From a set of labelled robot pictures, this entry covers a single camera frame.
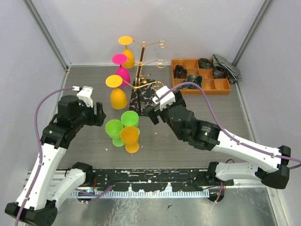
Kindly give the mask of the pink plastic goblet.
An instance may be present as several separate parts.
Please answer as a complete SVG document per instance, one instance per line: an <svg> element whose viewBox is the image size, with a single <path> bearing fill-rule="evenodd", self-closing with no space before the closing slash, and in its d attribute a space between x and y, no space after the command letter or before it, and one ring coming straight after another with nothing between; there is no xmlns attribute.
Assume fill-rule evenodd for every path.
<svg viewBox="0 0 301 226"><path fill-rule="evenodd" d="M114 64L119 65L118 69L116 70L116 74L119 75L124 80L121 86L126 87L131 82L130 73L123 66L123 64L127 62L127 56L121 53L115 54L112 57L112 61Z"/></svg>

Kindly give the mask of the green goblet front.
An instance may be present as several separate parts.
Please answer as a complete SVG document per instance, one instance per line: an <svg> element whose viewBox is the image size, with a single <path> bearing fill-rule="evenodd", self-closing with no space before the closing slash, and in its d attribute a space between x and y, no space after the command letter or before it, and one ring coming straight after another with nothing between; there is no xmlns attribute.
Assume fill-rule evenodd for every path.
<svg viewBox="0 0 301 226"><path fill-rule="evenodd" d="M124 145L120 136L123 128L122 122L117 119L109 120L105 125L105 132L112 139L112 143L116 147L122 147Z"/></svg>

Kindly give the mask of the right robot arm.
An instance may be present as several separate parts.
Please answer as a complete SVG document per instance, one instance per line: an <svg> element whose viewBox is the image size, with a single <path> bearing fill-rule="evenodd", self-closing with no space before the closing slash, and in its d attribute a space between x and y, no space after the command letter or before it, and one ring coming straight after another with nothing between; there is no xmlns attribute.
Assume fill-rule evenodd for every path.
<svg viewBox="0 0 301 226"><path fill-rule="evenodd" d="M186 108L179 91L169 93L161 101L155 96L152 101L146 113L153 124L162 120L179 140L196 149L226 153L243 160L241 163L210 163L206 174L209 184L215 186L221 181L250 179L271 188L286 188L290 176L289 147L263 146L238 137L217 124L198 120L194 112Z"/></svg>

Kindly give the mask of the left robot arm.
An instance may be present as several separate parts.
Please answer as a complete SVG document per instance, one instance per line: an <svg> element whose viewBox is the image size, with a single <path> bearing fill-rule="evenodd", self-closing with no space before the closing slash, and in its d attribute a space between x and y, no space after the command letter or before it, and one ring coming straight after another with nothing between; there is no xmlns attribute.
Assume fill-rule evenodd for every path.
<svg viewBox="0 0 301 226"><path fill-rule="evenodd" d="M5 213L16 222L52 225L66 198L80 185L90 186L94 182L93 167L77 162L69 175L49 189L59 162L79 130L85 125L100 127L106 118L103 104L93 104L89 97L63 96L57 109L38 141L39 154L26 186L15 202L6 205Z"/></svg>

